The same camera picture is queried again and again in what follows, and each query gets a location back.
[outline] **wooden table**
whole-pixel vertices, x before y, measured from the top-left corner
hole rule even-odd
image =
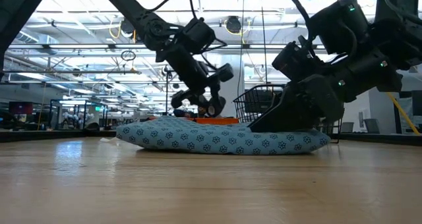
[[[1,223],[421,223],[422,148],[147,152],[99,138],[0,144]]]

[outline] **wire basket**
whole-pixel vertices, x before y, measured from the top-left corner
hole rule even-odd
[[[252,87],[233,100],[239,123],[250,123],[259,118],[271,105],[278,103],[285,84],[264,84]],[[321,124],[315,129],[329,135],[333,143],[338,143],[342,120],[330,124]]]

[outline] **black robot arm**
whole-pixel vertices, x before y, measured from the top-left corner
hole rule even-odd
[[[292,1],[301,9],[297,0]],[[287,44],[272,63],[291,82],[281,98],[249,125],[251,130],[278,132],[333,123],[343,117],[344,103],[371,88],[399,92],[402,75],[396,70],[422,62],[417,5],[418,0],[377,0],[373,23],[357,0],[339,0],[310,18],[302,8],[308,39],[299,37],[301,46]],[[313,53],[317,36],[328,54],[338,55],[333,61],[323,62]]]
[[[41,0],[0,0],[0,56],[4,56],[4,52],[40,2]],[[179,107],[182,100],[188,99],[191,104],[208,108],[210,115],[219,115],[226,103],[225,99],[218,95],[220,82],[231,79],[233,70],[231,65],[225,64],[212,76],[208,76],[207,67],[211,65],[193,58],[194,54],[210,51],[208,47],[214,41],[221,42],[216,39],[214,31],[204,23],[204,19],[198,19],[193,9],[194,18],[182,27],[167,23],[136,0],[110,2],[132,24],[145,46],[156,52],[156,61],[167,61],[189,88],[186,92],[180,91],[173,96],[172,106]],[[0,79],[4,75],[3,62],[1,63]],[[206,87],[211,89],[210,101],[203,96]]]

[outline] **ceiling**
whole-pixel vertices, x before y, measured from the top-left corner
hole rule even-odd
[[[143,7],[151,9],[163,0],[137,0]],[[375,15],[375,0],[358,0],[368,19]],[[335,0],[300,0],[310,15],[315,14]],[[243,41],[251,45],[274,44],[267,51],[266,57],[261,46],[248,51],[243,50],[245,64],[246,88],[261,83],[265,77],[260,71],[261,65],[268,65],[268,79],[274,82],[287,82],[280,72],[271,68],[271,62],[280,52],[283,44],[297,40],[300,35],[307,35],[304,22],[290,0],[193,0],[198,17],[212,27],[216,36],[224,40],[232,48],[219,49],[206,54],[206,58],[215,65],[222,63],[223,55],[240,55],[240,35],[227,31],[225,20],[229,16],[237,16],[244,24]],[[192,19],[188,0],[170,0],[156,13],[164,20],[186,25]],[[122,14],[108,0],[43,0],[36,12],[22,29],[15,44],[54,43],[54,44],[133,44],[128,35],[120,32],[119,25]],[[93,73],[40,74],[43,79],[33,74],[12,74],[10,79],[31,81],[56,81],[53,86],[67,92],[69,89],[103,92],[113,96],[127,96],[129,99],[151,97],[150,108],[160,107],[165,101],[165,81],[162,69],[166,63],[156,63],[155,53],[139,47],[131,49],[136,53],[133,61],[123,61],[122,52],[127,49],[53,49],[50,52],[29,47],[10,48],[7,52],[6,70],[25,71],[71,71],[81,70]],[[331,56],[324,50],[318,50],[324,60]],[[171,94],[186,87],[173,75],[171,85],[178,84],[175,89],[170,86]]]

